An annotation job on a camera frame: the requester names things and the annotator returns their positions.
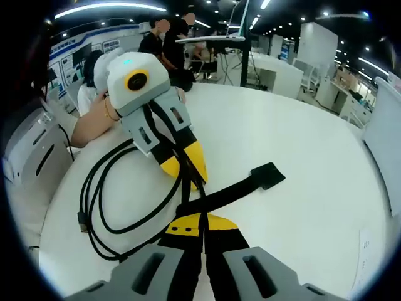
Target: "desk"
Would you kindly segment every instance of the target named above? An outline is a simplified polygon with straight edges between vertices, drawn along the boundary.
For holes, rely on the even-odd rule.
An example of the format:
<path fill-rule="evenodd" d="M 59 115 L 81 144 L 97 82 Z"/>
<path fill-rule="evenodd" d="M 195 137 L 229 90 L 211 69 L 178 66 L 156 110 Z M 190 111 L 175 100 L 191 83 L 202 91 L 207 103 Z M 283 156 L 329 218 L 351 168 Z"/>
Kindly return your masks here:
<path fill-rule="evenodd" d="M 296 99 L 301 88 L 303 72 L 286 61 L 262 53 L 249 56 L 249 66 L 260 69 L 261 84 L 274 94 Z"/>
<path fill-rule="evenodd" d="M 250 246 L 264 248 L 295 270 L 301 284 L 346 297 L 357 270 L 359 231 L 367 227 L 373 249 L 367 277 L 375 273 L 385 254 L 388 205 L 372 158 L 346 122 L 296 100 L 227 85 L 194 84 L 187 107 L 204 150 L 207 194 L 267 162 L 286 176 L 272 189 L 257 190 L 214 212 L 236 223 Z M 117 264 L 98 257 L 87 234 L 80 232 L 76 213 L 89 170 L 126 138 L 116 128 L 88 144 L 50 205 L 39 264 L 62 296 L 109 280 Z M 138 220 L 161 202 L 173 182 L 153 159 L 130 153 L 106 178 L 106 219 L 113 227 Z M 115 249 L 130 249 L 164 227 L 178 202 L 175 196 L 150 223 L 117 236 L 103 229 L 95 206 L 96 232 Z M 213 300 L 204 271 L 194 300 Z"/>
<path fill-rule="evenodd" d="M 336 82 L 324 78 L 320 83 L 315 99 L 320 105 L 340 114 L 344 104 L 347 101 L 350 102 L 353 97 L 350 92 Z"/>
<path fill-rule="evenodd" d="M 217 78 L 219 80 L 217 83 L 231 85 L 232 82 L 232 85 L 240 86 L 240 58 L 234 53 L 230 53 L 226 57 L 219 55 L 217 61 Z M 252 55 L 249 55 L 248 70 L 254 73 L 253 64 L 255 64 L 261 84 L 267 86 L 270 92 L 293 99 L 297 98 L 303 76 L 301 70 L 272 56 L 252 52 Z"/>
<path fill-rule="evenodd" d="M 321 81 L 315 99 L 320 105 L 336 112 L 342 119 L 350 121 L 355 116 L 362 123 L 359 125 L 361 127 L 370 120 L 372 115 L 367 108 L 353 98 L 347 89 L 327 78 Z"/>

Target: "cable connector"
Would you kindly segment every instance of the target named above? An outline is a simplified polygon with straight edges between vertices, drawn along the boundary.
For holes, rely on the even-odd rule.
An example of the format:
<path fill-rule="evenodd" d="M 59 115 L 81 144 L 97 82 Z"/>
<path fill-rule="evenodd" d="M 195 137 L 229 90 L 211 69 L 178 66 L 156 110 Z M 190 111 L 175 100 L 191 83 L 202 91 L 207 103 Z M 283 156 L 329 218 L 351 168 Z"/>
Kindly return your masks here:
<path fill-rule="evenodd" d="M 78 212 L 78 223 L 80 224 L 81 232 L 88 232 L 88 227 L 87 227 L 87 222 L 88 222 L 88 216 L 85 214 L 85 212 Z"/>

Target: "gray gripper housing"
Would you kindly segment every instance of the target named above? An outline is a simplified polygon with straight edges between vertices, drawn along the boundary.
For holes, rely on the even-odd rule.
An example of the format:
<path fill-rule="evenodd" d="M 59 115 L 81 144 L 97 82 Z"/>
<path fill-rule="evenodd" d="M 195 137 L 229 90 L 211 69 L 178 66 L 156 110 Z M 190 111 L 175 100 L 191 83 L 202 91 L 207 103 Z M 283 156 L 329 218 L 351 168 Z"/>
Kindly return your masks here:
<path fill-rule="evenodd" d="M 189 114 L 185 105 L 181 102 L 180 96 L 175 87 L 154 98 L 154 101 L 163 109 L 172 122 L 176 131 L 191 125 Z M 181 119 L 178 120 L 174 112 L 177 112 Z M 150 130 L 143 114 L 143 108 L 136 108 L 128 115 L 121 118 L 123 130 L 132 136 L 134 144 L 144 153 L 149 152 L 159 144 L 159 140 Z"/>
<path fill-rule="evenodd" d="M 110 282 L 96 282 L 65 300 L 166 301 L 183 254 L 180 249 L 146 245 L 113 269 Z M 224 258 L 241 301 L 345 300 L 310 284 L 299 285 L 296 272 L 262 248 L 228 251 Z"/>
<path fill-rule="evenodd" d="M 260 247 L 225 252 L 243 301 L 340 301 L 313 285 L 299 285 L 295 271 Z"/>
<path fill-rule="evenodd" d="M 67 301 L 167 300 L 183 250 L 146 245 L 112 271 L 110 282 L 99 281 Z"/>

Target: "bracelet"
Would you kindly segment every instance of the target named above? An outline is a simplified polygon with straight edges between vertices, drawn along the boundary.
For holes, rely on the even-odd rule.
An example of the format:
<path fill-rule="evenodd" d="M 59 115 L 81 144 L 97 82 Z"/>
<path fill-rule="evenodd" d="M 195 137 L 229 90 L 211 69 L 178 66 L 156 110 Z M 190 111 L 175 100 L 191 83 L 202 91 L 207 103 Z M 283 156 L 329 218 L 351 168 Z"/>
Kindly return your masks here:
<path fill-rule="evenodd" d="M 110 116 L 110 113 L 108 112 L 108 109 L 107 109 L 106 100 L 105 100 L 105 109 L 106 109 L 106 114 L 105 114 L 105 116 L 108 117 L 108 118 L 110 118 L 110 119 L 112 119 L 113 121 L 117 122 L 118 119 L 114 119 L 112 116 Z"/>

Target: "black shirt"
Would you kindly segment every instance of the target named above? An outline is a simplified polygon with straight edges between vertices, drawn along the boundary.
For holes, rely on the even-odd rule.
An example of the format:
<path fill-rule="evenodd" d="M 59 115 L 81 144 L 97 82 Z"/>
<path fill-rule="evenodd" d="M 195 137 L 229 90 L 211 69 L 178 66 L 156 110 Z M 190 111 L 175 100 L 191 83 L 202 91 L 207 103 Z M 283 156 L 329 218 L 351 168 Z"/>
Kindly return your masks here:
<path fill-rule="evenodd" d="M 166 32 L 163 45 L 165 57 L 178 69 L 184 68 L 184 45 L 175 41 L 179 40 L 179 34 L 187 36 L 189 27 L 183 19 L 174 18 L 170 20 L 170 30 Z"/>
<path fill-rule="evenodd" d="M 155 56 L 162 55 L 162 39 L 155 36 L 153 33 L 149 33 L 140 42 L 138 52 L 151 53 Z"/>

